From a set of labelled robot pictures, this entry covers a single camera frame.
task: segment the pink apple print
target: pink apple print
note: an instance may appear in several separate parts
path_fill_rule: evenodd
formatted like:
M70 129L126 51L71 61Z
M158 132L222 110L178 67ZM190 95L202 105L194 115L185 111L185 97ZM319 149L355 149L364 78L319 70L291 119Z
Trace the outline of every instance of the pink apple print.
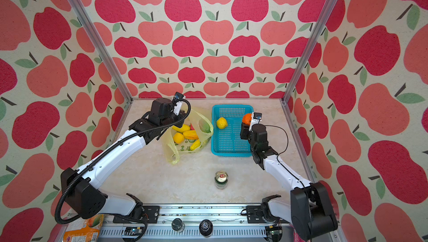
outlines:
M232 17L237 21L260 22L268 14L268 0L234 0Z
M199 0L165 0L165 13L174 22L196 22L201 18L202 7Z
M255 36L238 36L229 44L233 56L253 57L260 51L260 41Z
M129 38L120 37L114 42L114 48L119 55L132 58L147 56L147 47L138 38L131 36Z
M135 20L135 10L129 0L95 0L95 9L109 23L132 23Z

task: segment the wall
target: wall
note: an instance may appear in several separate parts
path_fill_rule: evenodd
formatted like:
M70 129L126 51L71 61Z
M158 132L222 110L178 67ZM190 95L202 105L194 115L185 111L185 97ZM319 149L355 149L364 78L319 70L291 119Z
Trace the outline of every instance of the wall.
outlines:
M348 241L423 241L428 0L338 2L288 102L295 127Z
M93 22L112 31L107 49L123 66L135 98L176 91L187 97L279 98L324 1L94 0L84 5Z
M52 241L60 174L107 147L125 103L66 0L0 10L0 241Z

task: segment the toy fruit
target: toy fruit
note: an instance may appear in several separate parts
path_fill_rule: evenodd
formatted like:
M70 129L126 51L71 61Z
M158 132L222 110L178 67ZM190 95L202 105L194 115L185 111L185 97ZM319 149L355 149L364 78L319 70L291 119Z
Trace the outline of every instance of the toy fruit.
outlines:
M180 144L185 140L185 137L180 132L177 132L176 134L174 134L173 140L176 144Z
M217 127L219 129L224 129L227 127L227 120L224 117L221 117L217 120Z
M190 127L189 127L189 125L183 124L183 127L181 127L181 128L173 126L173 130L183 133L185 131L189 131Z
M201 146L201 141L199 141L199 139L198 139L198 140L196 140L196 142L194 142L192 144L192 146L190 146L190 151L193 151L193 150L195 150L196 148L198 148L200 146Z
M198 135L196 134L196 131L185 131L183 132L183 135L186 139L189 139L189 140L199 139Z
M246 114L243 118L242 118L242 122L246 125L251 125L251 113Z

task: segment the apple pattern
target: apple pattern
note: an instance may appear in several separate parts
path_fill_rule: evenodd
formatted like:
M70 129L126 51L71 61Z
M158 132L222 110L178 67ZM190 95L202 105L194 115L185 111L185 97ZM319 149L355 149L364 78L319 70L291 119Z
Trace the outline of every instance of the apple pattern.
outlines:
M106 149L126 102L67 0L0 0L0 9L0 241L53 241L61 172ZM94 25L114 45L110 22Z
M298 32L313 28L324 2L303 1ZM428 239L427 9L427 0L338 0L288 99L348 241ZM285 61L307 42L293 37ZM276 81L289 83L295 69Z

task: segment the yellow plastic bag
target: yellow plastic bag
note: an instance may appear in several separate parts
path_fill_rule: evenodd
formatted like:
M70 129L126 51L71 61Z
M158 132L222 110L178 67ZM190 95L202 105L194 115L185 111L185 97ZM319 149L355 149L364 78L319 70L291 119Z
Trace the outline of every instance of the yellow plastic bag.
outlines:
M190 147L196 140L185 139L184 142L175 144L173 136L177 132L173 130L173 128L168 128L161 137L163 151L168 162L177 164L180 160L180 154L196 153L210 141L214 127L209 118L211 118L210 111L192 108L189 116L184 122L189 126L192 125L198 135L201 145L195 150L190 150Z

